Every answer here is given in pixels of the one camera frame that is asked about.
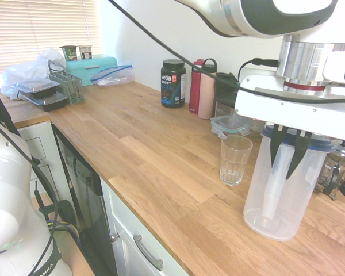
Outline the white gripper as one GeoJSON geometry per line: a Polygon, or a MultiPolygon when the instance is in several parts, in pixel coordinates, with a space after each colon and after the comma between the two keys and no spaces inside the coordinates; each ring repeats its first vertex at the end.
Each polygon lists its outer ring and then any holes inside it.
{"type": "MultiPolygon", "coordinates": [[[[283,80],[272,75],[249,74],[242,76],[240,80],[240,88],[268,92],[270,95],[301,98],[300,95],[282,91],[283,80]]],[[[322,98],[345,99],[345,86],[326,86],[322,98]]],[[[312,133],[345,140],[345,103],[295,103],[240,90],[236,97],[235,109],[241,116],[274,123],[270,142],[272,166],[279,146],[286,137],[286,126],[303,130],[296,133],[294,154],[285,179],[291,177],[305,156],[312,133]]]]}

